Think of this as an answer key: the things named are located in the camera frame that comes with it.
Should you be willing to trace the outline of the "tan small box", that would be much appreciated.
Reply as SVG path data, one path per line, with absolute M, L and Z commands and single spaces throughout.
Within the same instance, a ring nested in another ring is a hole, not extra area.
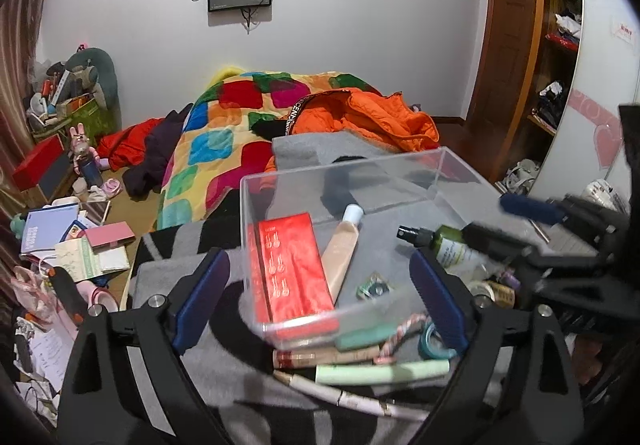
M 495 305 L 503 309 L 514 308 L 516 295 L 512 288 L 490 280 L 488 280 L 487 286 L 492 293 L 492 300 L 494 300 Z

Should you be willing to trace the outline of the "green cardboard clutter box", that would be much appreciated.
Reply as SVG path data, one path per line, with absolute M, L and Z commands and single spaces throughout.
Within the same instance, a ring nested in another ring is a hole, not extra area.
M 28 107 L 25 112 L 27 127 L 35 142 L 40 142 L 50 136 L 58 134 L 63 141 L 70 139 L 70 128 L 82 124 L 85 133 L 91 141 L 103 135 L 112 134 L 119 126 L 117 110 L 107 108 L 102 96 L 96 98 L 93 94 L 85 94 L 67 100 L 61 104 L 54 115 L 49 115 L 44 109 L 44 99 L 39 93 L 32 97 L 37 110 Z

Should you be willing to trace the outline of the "striped red gold curtain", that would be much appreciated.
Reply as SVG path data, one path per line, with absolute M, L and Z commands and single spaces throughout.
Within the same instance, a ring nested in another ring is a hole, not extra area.
M 35 58 L 43 0 L 1 0 L 1 188 L 13 193 L 12 173 L 32 149 L 23 98 Z

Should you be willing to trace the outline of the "beige foundation tube white cap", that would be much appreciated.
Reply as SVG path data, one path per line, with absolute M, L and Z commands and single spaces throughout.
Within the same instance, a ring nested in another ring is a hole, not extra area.
M 340 295 L 350 261 L 352 261 L 359 239 L 359 224 L 362 217 L 363 210 L 360 206 L 348 205 L 341 222 L 337 224 L 322 253 L 321 263 L 333 303 L 336 303 Z

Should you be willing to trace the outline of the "purple small bottle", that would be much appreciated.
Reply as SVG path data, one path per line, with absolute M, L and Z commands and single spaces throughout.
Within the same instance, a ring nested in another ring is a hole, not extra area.
M 502 269 L 496 273 L 496 278 L 499 283 L 502 283 L 514 291 L 519 291 L 521 288 L 521 282 L 518 280 L 518 277 L 515 276 L 512 269 Z

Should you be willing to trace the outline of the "pale green tube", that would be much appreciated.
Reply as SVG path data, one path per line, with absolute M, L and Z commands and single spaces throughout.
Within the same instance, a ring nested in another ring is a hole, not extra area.
M 446 359 L 384 365 L 322 365 L 316 368 L 314 381 L 325 385 L 410 383 L 446 376 L 449 368 Z

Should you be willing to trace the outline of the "teal green tube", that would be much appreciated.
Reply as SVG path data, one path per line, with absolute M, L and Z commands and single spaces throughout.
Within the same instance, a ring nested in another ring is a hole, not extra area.
M 395 335 L 396 328 L 397 326 L 393 324 L 382 324 L 347 332 L 337 337 L 334 345 L 341 352 L 364 349 L 375 344 L 380 345 Z

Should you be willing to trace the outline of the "white tape roll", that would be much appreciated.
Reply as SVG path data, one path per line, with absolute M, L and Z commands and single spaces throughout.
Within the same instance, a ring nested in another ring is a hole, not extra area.
M 470 294 L 476 297 L 486 297 L 492 303 L 496 302 L 495 292 L 489 286 L 487 281 L 472 280 L 468 283 Z

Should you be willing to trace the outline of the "blue white booklet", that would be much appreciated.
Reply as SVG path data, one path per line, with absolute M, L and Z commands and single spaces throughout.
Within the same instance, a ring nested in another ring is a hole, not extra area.
M 70 224 L 77 220 L 78 211 L 77 204 L 29 211 L 22 235 L 21 253 L 53 250 Z

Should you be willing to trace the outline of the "red rectangular gift box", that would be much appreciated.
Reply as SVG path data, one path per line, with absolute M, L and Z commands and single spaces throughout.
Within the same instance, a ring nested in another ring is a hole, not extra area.
M 250 224 L 247 251 L 254 320 L 265 338 L 283 345 L 337 332 L 308 213 Z

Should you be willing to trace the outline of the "clear plastic storage box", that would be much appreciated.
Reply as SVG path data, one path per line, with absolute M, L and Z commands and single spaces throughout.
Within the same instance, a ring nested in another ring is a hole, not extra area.
M 447 148 L 245 176 L 248 326 L 280 349 L 395 328 L 423 306 L 398 228 L 502 222 L 498 198 Z

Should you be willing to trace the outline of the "blue tape roll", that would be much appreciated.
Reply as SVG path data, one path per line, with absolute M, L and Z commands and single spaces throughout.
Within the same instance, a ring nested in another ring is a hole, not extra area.
M 434 321 L 429 318 L 421 332 L 418 347 L 420 356 L 424 359 L 444 359 L 449 361 L 458 356 L 456 350 L 447 347 L 439 335 Z

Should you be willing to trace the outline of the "white cosmetic pen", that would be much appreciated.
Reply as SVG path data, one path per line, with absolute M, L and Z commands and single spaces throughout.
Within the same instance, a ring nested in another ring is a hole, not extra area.
M 336 407 L 356 411 L 357 413 L 412 422 L 424 422 L 430 415 L 427 410 L 371 399 L 370 397 L 360 396 L 336 387 L 318 384 L 299 375 L 283 373 L 280 370 L 275 370 L 272 375 L 274 379 L 299 393 Z

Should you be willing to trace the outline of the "green glass spray bottle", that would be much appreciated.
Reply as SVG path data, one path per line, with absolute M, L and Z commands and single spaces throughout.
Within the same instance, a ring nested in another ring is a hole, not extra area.
M 400 225 L 396 237 L 414 248 L 428 248 L 447 271 L 462 271 L 486 264 L 487 257 L 465 243 L 461 229 L 440 225 L 435 231 Z

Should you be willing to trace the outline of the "beige tube red band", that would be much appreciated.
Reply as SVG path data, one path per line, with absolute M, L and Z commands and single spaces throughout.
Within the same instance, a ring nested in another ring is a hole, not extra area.
M 318 365 L 342 365 L 373 361 L 380 354 L 377 345 L 364 349 L 341 352 L 335 347 L 319 349 L 274 351 L 272 364 L 275 369 L 301 369 Z

